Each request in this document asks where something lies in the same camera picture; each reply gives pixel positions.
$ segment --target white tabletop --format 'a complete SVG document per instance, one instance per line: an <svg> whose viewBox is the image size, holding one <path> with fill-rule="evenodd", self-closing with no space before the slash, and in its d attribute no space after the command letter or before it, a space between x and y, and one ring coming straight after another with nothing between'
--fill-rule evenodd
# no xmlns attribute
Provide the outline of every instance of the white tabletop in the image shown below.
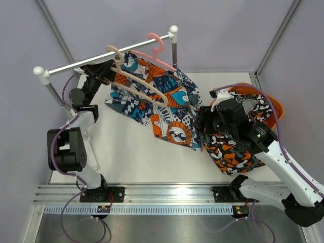
<svg viewBox="0 0 324 243"><path fill-rule="evenodd" d="M203 105L209 105L213 88L240 82L251 83L248 73L187 73L199 87ZM78 87L85 77L81 76ZM191 148L155 138L150 125L143 126L104 104L110 87L102 85L93 99L98 104L99 119L89 128L99 169L111 183L200 183L230 182L235 176L224 175L206 150ZM278 182L267 167L245 175L256 181ZM72 177L54 172L51 183L75 182Z"/></svg>

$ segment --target beige hanger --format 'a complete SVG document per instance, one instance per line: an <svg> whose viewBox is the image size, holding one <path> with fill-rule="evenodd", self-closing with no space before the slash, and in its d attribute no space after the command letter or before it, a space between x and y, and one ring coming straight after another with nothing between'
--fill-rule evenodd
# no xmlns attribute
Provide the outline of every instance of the beige hanger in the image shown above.
<svg viewBox="0 0 324 243"><path fill-rule="evenodd" d="M122 89L127 90L129 92L132 92L133 94L138 95L142 99L148 100L148 101L150 101L150 102L152 102L152 103L154 103L156 105L159 105L159 106L167 106L168 105L168 99L165 96L165 94L163 94L157 88L155 88L152 85L148 84L144 80L142 80L142 79L140 79L140 78L138 78L138 77L136 77L136 76L122 70L122 68L120 66L123 65L123 63L125 62L125 58L124 58L124 55L116 47L114 47L112 45L107 45L106 52L110 52L110 51L116 52L116 54L119 56L119 60L115 59L116 67L111 67L110 70L112 70L114 72L117 72L117 73L120 73L120 74L122 74L122 75L124 75L126 77L129 77L129 78L135 80L136 82L139 82L140 84L142 84L142 85L148 87L149 89L153 90L157 95L159 95L163 99L163 103L161 103L159 101L155 101L151 97L145 95L144 93L138 92L137 90L133 90L133 89L131 89L131 88L125 86L125 85L121 85L121 84L119 84L117 82L111 82L112 85L121 87Z"/></svg>

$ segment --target gray wall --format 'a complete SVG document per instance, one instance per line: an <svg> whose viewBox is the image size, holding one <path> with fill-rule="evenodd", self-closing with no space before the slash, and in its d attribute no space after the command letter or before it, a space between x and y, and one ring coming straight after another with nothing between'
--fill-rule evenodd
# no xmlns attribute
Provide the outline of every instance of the gray wall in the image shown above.
<svg viewBox="0 0 324 243"><path fill-rule="evenodd" d="M1 1L0 30L0 241L14 243L50 174L46 132L65 121L32 70L67 61L33 0ZM53 85L61 90L70 75Z"/></svg>
<svg viewBox="0 0 324 243"><path fill-rule="evenodd" d="M324 2L303 1L261 74L286 109L281 122L291 155L324 184ZM324 239L324 221L319 223Z"/></svg>
<svg viewBox="0 0 324 243"><path fill-rule="evenodd" d="M187 72L255 70L292 0L43 0L75 59L179 27ZM170 42L160 58L171 63ZM143 51L151 53L152 47Z"/></svg>

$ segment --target clothes hanger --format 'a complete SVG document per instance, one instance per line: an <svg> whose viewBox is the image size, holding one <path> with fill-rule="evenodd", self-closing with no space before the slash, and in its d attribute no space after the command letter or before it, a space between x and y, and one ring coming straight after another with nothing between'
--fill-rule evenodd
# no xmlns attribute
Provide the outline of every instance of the clothes hanger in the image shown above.
<svg viewBox="0 0 324 243"><path fill-rule="evenodd" d="M125 86L125 85L121 85L121 84L119 84L117 82L111 82L112 85L121 87L122 89L127 90L127 91L129 91L129 92L131 92L133 94L136 94L139 97L141 97L142 99L148 100L148 101L150 101L150 102L152 102L152 103L154 103L156 105L159 105L159 106L167 106L168 105L168 99L165 96L165 94L163 94L157 88L155 88L152 85L148 84L144 80L140 79L139 77L136 77L136 76L122 70L122 68L120 66L124 64L125 58L124 58L124 55L116 47L114 47L112 45L107 45L106 52L110 52L110 51L115 52L119 57L119 60L115 59L116 67L111 67L110 70L112 70L114 72L117 72L117 73L120 73L120 74L122 74L122 75L124 75L126 77L129 77L132 80L135 80L136 82L139 82L140 84L144 85L145 87L153 90L157 95L159 95L163 99L163 103L161 103L159 101L155 101L151 97L145 95L144 93L140 93L137 90L133 90L133 89L131 89L131 88Z"/></svg>
<svg viewBox="0 0 324 243"><path fill-rule="evenodd" d="M165 62L162 62L161 60L159 60L158 58L157 58L157 54L158 53L161 53L161 52L163 52L163 50L164 50L164 42L163 42L163 40L160 38L160 36L158 36L157 34L155 34L155 33L149 33L149 34L147 34L147 36L146 36L148 39L156 39L156 41L159 43L159 45L160 45L160 47L159 48L153 48L153 56L150 56L150 55L147 55L147 54L145 54L145 53L142 53L142 52L139 52L139 51L131 51L131 53L132 54L135 54L135 55L139 55L139 56L141 56L141 57L144 57L144 58L146 58L146 59L148 59L148 60L150 60L150 61L152 61L152 62L155 62L155 63L157 63L157 64L160 64L161 66L164 66L164 67L166 67L167 69L169 69L170 71L172 71L172 72L175 72L176 71L176 69L174 68L174 67L172 67L172 66L170 66L168 63L165 63Z"/></svg>

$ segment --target folded clothes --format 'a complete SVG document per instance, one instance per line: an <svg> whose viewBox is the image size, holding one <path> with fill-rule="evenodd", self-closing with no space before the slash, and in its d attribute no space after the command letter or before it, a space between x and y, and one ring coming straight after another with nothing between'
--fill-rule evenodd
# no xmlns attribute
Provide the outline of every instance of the folded clothes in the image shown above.
<svg viewBox="0 0 324 243"><path fill-rule="evenodd" d="M197 119L201 97L198 87L179 69L172 73L134 54L125 54L122 70L156 87L168 99L167 107L155 105L121 87L111 86L105 104L140 124L152 123L154 136L162 140L201 151L200 135L193 122ZM156 101L162 98L146 86L122 74L114 73L111 81L141 91Z"/></svg>
<svg viewBox="0 0 324 243"><path fill-rule="evenodd" d="M232 99L243 104L250 121L263 122L272 114L269 104L262 95L241 95L235 91L229 94ZM208 154L224 174L234 175L264 166L262 161L223 134L205 135L202 141Z"/></svg>

